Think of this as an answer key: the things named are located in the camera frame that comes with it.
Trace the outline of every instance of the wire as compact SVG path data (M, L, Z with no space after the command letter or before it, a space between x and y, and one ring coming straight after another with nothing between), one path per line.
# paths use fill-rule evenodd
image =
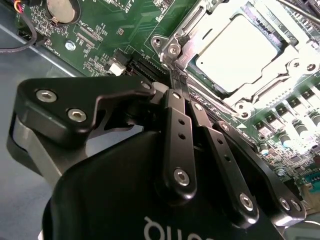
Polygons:
M317 18L316 16L313 16L312 14L310 14L309 12L303 10L302 8L292 4L291 2L289 2L288 0L277 0L279 3L287 6L288 8L292 9L293 11L297 12L298 14L304 16L306 19L314 22L317 25L320 25L320 19Z
M15 9L19 14L22 14L23 11L22 11L22 7L21 7L20 3L21 3L21 0L16 0L16 1L14 2L13 6L14 6L14 9Z
M320 226L320 223L317 222L317 221L304 221L305 223L308 223L308 224L315 224L315 225L318 225Z
M31 31L31 39L25 45L22 45L22 46L13 47L13 48L0 48L0 54L11 54L11 53L17 53L17 52L23 51L29 48L30 46L32 46L37 40L37 36L38 36L37 31L34 25L32 24L31 20L27 17L27 15L24 12L19 14Z

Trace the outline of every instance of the screw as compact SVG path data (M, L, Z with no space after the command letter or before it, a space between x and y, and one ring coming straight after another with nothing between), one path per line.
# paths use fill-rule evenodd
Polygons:
M68 51L74 51L76 50L76 45L73 41L71 40L68 40L65 42L65 48L68 50Z
M180 99L180 95L178 93L176 93L175 91L173 92L173 96L176 98L176 99Z
M202 111L202 106L200 106L200 104L195 103L194 106L195 106L195 108L198 109L199 111Z
M143 86L145 89L151 89L151 87L149 86L149 84L146 84L144 81L141 81L141 84L142 84L142 86Z
M78 123L82 123L87 119L87 115L84 111L77 109L77 108L72 108L68 111L68 117Z
M309 64L307 67L306 67L306 70L311 72L313 70L316 69L316 65L315 64Z
M280 197L280 198L279 198L279 201L280 201L282 207L283 207L285 210L287 210L287 211L290 210L289 203L288 203L284 198Z
M229 127L227 125L225 125L224 123L221 124L221 127L226 130L229 131Z
M177 55L178 54L178 48L175 44L172 44L169 47L169 53L171 53L172 55Z
M242 205L245 207L245 209L247 209L250 212L254 210L254 204L247 195L241 193L239 199Z
M291 199L291 203L293 204L295 209L297 209L298 211L301 211L300 205L295 200Z
M180 168L177 168L176 170L174 170L174 179L177 181L178 184L182 185L182 186L188 186L190 183L190 178L188 176L188 174L183 171Z
M283 169L279 169L279 170L276 172L276 174L281 177L281 176L284 176L284 175L286 174L286 172L285 172L285 170L283 170Z
M45 103L53 103L57 100L57 95L49 90L39 90L35 95L40 101Z
M153 40L153 44L156 46L156 47L160 47L161 45L161 40L159 38L155 38Z

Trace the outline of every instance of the green circuit board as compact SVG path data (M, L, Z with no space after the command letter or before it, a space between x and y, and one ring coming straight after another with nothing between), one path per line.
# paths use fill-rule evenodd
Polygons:
M156 65L150 38L170 36L196 0L80 0L81 17L76 24L56 27L43 6L25 7L36 30L50 40L45 46L86 76L104 76L104 66L116 49L134 51ZM65 48L66 40L76 45Z
M24 12L31 18L38 33L46 37L44 46L48 50L83 75L96 77L108 74L105 66L118 49L127 54L138 53L150 64L161 69L159 57L151 46L151 37L169 37L196 2L197 0L80 0L79 21L59 27L54 26L48 19L43 5L25 7ZM19 15L17 26L24 26ZM320 39L318 31L309 34ZM66 41L72 41L75 50L67 50ZM196 72L194 75L208 88L212 87L212 83L203 75ZM298 97L319 82L319 73L302 78L291 96ZM304 176L319 172L320 169L314 164L313 157L320 151L297 154L282 146L277 133L265 139L261 138L256 124L264 121L274 106L255 112L247 120L241 120L221 112L192 90L191 95L215 118L229 123L249 142L257 146L267 143L274 152L261 157L276 173L279 170L284 171L283 175L279 175L283 181L294 178L298 183L304 184ZM319 131L315 137L320 143ZM292 161L295 156L298 156L299 161Z

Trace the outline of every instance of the red wire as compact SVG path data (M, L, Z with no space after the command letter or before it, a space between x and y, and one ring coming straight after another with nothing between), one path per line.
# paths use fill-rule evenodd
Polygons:
M17 7L18 7L18 9L19 9L19 12L20 13L22 13L23 11L22 11L22 7L21 7L21 4L20 3L18 3L17 5L16 5Z

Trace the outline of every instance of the motherboard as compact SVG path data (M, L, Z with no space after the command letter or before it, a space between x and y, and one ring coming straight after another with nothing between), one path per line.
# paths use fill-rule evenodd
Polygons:
M319 0L291 2L320 17ZM191 97L283 182L320 194L320 25L277 0L47 0L24 12L85 76L185 74Z

